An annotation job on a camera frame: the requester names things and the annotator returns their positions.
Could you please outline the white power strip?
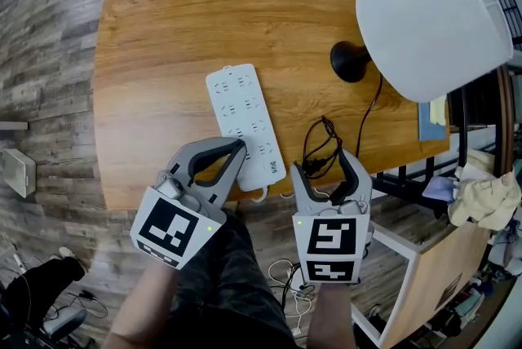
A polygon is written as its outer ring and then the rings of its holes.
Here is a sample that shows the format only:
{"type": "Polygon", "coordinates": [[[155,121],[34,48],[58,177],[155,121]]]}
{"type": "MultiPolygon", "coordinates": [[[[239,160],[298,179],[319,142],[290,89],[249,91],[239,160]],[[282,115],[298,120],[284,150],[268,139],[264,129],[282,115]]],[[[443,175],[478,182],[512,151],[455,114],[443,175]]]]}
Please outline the white power strip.
{"type": "Polygon", "coordinates": [[[225,66],[206,76],[206,86],[221,135],[246,143],[240,189],[266,192],[286,169],[254,65],[225,66]]]}

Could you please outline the person's camouflage trousers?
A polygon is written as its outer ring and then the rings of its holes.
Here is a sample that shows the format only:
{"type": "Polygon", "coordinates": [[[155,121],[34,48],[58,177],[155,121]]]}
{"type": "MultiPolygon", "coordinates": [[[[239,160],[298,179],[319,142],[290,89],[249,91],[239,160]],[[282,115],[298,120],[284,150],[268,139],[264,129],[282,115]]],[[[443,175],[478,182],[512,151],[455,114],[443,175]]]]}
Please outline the person's camouflage trousers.
{"type": "Polygon", "coordinates": [[[232,213],[181,270],[161,346],[299,349],[260,270],[250,234],[232,213]]]}

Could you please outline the white table lamp black base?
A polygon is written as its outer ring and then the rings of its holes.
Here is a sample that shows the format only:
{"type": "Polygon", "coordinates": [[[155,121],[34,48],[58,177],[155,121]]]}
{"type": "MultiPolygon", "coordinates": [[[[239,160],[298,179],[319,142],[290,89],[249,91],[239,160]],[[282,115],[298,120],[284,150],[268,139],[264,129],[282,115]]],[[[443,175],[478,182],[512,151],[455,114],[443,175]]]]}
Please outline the white table lamp black base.
{"type": "Polygon", "coordinates": [[[364,43],[336,43],[334,72],[358,82],[372,62],[416,103],[447,95],[514,54],[499,0],[356,0],[356,19],[364,43]]]}

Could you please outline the purple cloth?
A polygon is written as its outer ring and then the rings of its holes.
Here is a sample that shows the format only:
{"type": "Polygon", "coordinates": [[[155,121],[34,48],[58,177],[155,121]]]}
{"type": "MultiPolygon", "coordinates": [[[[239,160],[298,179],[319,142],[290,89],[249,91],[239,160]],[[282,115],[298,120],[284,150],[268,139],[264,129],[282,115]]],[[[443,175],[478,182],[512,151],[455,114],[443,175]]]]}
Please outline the purple cloth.
{"type": "Polygon", "coordinates": [[[453,190],[456,188],[457,181],[452,178],[443,176],[433,176],[425,189],[422,196],[433,200],[451,203],[454,201],[453,190]]]}

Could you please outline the white waste basket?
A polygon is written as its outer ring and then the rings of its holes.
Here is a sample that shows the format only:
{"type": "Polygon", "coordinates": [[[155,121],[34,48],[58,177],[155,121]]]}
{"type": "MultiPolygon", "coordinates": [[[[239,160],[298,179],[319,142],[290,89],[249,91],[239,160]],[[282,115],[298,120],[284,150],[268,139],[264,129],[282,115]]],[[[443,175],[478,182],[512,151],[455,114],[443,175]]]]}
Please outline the white waste basket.
{"type": "Polygon", "coordinates": [[[36,190],[36,162],[18,149],[4,148],[0,158],[2,178],[21,197],[36,190]]]}

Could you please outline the person's right forearm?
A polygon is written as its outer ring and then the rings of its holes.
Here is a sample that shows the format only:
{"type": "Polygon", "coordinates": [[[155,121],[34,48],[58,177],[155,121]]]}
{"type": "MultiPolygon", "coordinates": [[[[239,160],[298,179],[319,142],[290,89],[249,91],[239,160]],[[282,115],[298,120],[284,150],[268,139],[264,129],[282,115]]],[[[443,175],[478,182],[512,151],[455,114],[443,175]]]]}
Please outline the person's right forearm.
{"type": "Polygon", "coordinates": [[[307,349],[356,349],[349,285],[321,285],[308,328],[307,349]]]}

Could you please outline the black tripod equipment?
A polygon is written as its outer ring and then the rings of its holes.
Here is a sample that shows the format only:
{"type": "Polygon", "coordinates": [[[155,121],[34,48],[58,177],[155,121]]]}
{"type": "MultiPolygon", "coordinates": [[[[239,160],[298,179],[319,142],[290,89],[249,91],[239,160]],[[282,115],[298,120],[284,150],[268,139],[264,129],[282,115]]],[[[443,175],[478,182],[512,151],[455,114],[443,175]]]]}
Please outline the black tripod equipment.
{"type": "Polygon", "coordinates": [[[89,349],[93,339],[83,347],[72,337],[86,315],[85,309],[62,307],[54,318],[44,320],[35,329],[14,324],[7,309],[0,305],[0,349],[89,349]]]}

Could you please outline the wooden desk white legs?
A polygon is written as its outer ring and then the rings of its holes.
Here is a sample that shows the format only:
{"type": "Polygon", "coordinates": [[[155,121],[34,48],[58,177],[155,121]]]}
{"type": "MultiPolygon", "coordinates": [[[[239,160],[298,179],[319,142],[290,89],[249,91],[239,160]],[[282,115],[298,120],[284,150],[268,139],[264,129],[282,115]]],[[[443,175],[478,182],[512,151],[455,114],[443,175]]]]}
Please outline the wooden desk white legs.
{"type": "Polygon", "coordinates": [[[361,44],[355,0],[104,0],[95,52],[95,145],[106,206],[134,210],[186,143],[219,135],[206,76],[254,65],[284,162],[328,117],[370,173],[446,152],[418,138],[418,107],[381,82],[341,81],[330,49],[361,44]]]}

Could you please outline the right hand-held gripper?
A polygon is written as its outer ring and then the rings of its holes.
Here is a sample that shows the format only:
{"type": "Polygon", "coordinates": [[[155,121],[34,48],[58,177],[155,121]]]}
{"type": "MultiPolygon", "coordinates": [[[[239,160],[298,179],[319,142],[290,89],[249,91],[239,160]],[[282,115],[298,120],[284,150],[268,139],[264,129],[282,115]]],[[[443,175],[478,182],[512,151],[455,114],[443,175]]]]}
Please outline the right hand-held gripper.
{"type": "Polygon", "coordinates": [[[294,162],[290,177],[298,213],[293,215],[294,234],[303,280],[314,284],[355,284],[371,240],[369,205],[372,179],[361,162],[343,149],[338,156],[345,180],[329,196],[318,194],[302,166],[294,162]]]}

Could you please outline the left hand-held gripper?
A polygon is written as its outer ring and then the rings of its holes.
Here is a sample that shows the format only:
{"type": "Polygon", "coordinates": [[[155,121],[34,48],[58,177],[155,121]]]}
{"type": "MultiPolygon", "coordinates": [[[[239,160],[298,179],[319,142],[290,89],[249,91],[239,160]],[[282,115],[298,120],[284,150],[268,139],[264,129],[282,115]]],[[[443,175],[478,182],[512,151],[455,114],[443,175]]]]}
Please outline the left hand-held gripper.
{"type": "Polygon", "coordinates": [[[246,143],[214,137],[185,144],[146,188],[132,224],[136,248],[177,270],[182,269],[225,224],[222,207],[246,159],[246,143]],[[227,156],[212,180],[193,181],[227,156]],[[174,174],[181,174],[181,179],[174,174]]]}

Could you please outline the dark handrail railing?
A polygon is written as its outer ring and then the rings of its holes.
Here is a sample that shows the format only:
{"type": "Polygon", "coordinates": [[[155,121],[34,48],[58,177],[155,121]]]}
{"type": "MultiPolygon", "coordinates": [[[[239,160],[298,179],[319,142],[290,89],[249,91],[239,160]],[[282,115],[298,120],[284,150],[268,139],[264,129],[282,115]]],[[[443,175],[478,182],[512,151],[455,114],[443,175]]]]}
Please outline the dark handrail railing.
{"type": "Polygon", "coordinates": [[[396,174],[379,172],[373,177],[375,190],[427,207],[440,218],[445,212],[443,202],[423,197],[422,192],[433,176],[454,176],[457,167],[466,164],[467,153],[471,151],[469,134],[477,132],[477,126],[469,123],[472,112],[478,109],[471,100],[478,98],[480,87],[493,98],[490,108],[495,128],[495,140],[481,147],[480,151],[493,154],[495,175],[511,171],[515,160],[515,100],[508,65],[499,66],[482,79],[484,83],[475,80],[449,96],[450,115],[458,117],[458,155],[439,163],[434,157],[429,157],[421,170],[411,173],[406,166],[399,167],[396,174]]]}

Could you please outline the small wooden table white frame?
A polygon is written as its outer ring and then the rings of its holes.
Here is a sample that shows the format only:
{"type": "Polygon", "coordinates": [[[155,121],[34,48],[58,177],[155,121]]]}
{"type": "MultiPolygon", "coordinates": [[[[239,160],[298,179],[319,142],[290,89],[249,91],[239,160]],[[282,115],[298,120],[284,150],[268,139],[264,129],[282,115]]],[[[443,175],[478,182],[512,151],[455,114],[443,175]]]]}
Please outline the small wooden table white frame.
{"type": "Polygon", "coordinates": [[[391,349],[437,314],[479,268],[490,230],[449,225],[423,245],[373,224],[373,238],[407,259],[405,278],[382,332],[352,306],[352,320],[378,349],[391,349]]]}

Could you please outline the yellow cloth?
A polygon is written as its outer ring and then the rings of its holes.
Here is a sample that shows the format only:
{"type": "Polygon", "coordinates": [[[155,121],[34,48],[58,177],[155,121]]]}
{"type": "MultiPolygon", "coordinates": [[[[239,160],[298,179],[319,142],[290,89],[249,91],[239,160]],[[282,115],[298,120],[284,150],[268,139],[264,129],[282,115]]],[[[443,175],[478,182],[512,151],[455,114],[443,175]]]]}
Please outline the yellow cloth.
{"type": "Polygon", "coordinates": [[[447,95],[442,95],[441,97],[432,100],[429,103],[429,116],[430,123],[438,126],[445,126],[445,103],[446,103],[447,95]]]}

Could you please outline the cream cloth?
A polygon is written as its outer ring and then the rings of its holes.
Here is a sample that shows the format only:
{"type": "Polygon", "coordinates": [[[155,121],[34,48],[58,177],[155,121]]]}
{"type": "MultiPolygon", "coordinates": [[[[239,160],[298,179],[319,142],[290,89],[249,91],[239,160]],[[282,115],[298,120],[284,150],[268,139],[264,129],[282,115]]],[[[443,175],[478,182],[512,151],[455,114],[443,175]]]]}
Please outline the cream cloth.
{"type": "Polygon", "coordinates": [[[522,190],[514,172],[500,177],[466,164],[458,167],[453,202],[448,207],[449,221],[462,226],[471,219],[480,228],[500,231],[510,222],[522,201],[522,190]]]}

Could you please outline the blue notebook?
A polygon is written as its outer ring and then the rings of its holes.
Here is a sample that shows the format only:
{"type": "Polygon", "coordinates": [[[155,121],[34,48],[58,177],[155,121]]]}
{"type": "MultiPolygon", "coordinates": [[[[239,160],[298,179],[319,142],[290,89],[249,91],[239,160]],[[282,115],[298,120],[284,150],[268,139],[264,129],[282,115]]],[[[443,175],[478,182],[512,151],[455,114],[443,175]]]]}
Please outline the blue notebook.
{"type": "Polygon", "coordinates": [[[430,104],[418,103],[418,140],[443,141],[446,140],[446,128],[430,120],[430,104]]]}

